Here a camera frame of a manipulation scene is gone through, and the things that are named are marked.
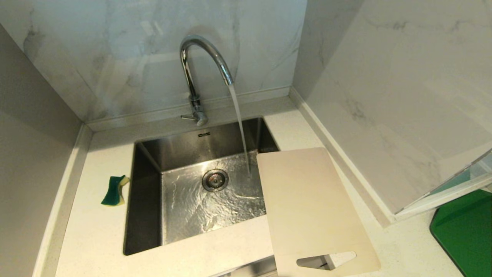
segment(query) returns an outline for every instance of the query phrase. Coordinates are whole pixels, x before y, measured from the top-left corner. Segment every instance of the marble backsplash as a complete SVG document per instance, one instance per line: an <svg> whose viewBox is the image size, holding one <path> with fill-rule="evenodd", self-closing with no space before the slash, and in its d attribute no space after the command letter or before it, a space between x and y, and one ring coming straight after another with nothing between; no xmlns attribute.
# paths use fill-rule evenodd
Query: marble backsplash
<svg viewBox="0 0 492 277"><path fill-rule="evenodd" d="M222 53L239 94L292 84L307 0L0 0L0 23L85 122L187 103L181 40ZM191 62L203 99L228 97L210 57Z"/></svg>
<svg viewBox="0 0 492 277"><path fill-rule="evenodd" d="M308 0L293 86L397 212L492 148L492 1Z"/></svg>

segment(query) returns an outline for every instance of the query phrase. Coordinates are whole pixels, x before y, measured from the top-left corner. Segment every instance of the water stream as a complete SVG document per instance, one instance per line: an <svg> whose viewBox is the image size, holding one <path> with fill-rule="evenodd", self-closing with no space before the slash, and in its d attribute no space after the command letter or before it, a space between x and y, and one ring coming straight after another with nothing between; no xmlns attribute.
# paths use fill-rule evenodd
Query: water stream
<svg viewBox="0 0 492 277"><path fill-rule="evenodd" d="M241 112L239 112L239 103L238 103L238 98L236 97L236 90L234 89L234 85L228 85L229 92L231 93L232 97L232 102L234 102L234 108L236 109L236 115L238 117L238 122L239 122L239 130L241 130L241 138L243 139L243 148L245 151L245 158L246 158L246 165L247 165L247 173L248 175L251 174L251 169L249 168L249 157L247 155L247 150L246 150L246 140L245 140L245 133L243 131L243 122L241 121Z"/></svg>

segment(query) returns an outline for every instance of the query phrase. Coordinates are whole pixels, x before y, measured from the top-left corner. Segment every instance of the countertop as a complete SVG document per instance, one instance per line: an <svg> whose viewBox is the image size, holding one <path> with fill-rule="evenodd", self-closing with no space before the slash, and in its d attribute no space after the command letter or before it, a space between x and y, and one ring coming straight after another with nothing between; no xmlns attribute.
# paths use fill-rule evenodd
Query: countertop
<svg viewBox="0 0 492 277"><path fill-rule="evenodd" d="M323 146L288 97L243 104L241 114L243 118L263 116L281 150ZM209 126L235 121L230 107L208 111L208 116ZM267 215L123 255L126 205L100 204L109 177L130 176L134 141L197 129L192 122L172 118L94 134L66 228L57 277L210 277L273 255ZM429 232L433 210L383 229L337 170L382 264L380 271L358 276L462 276ZM128 187L123 188L125 199Z"/></svg>

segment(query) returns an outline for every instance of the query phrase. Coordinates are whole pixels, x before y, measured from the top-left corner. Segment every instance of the sponge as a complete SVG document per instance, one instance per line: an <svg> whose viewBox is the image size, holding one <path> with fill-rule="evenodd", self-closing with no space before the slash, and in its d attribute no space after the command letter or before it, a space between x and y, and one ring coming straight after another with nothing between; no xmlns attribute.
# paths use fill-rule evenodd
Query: sponge
<svg viewBox="0 0 492 277"><path fill-rule="evenodd" d="M119 206L124 204L122 188L130 179L125 175L121 177L111 176L109 178L109 188L101 204L105 206Z"/></svg>

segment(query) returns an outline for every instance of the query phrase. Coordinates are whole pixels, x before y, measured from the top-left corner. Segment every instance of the cutting board handle hole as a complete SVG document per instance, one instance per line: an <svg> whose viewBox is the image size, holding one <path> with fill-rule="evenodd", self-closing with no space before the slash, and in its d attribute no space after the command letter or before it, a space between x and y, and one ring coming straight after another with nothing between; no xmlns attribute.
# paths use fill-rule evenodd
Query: cutting board handle hole
<svg viewBox="0 0 492 277"><path fill-rule="evenodd" d="M308 258L302 258L297 260L297 265L300 267L321 269L321 270L334 270L351 260L355 259L357 254L354 251L326 254L321 256L314 256Z"/></svg>

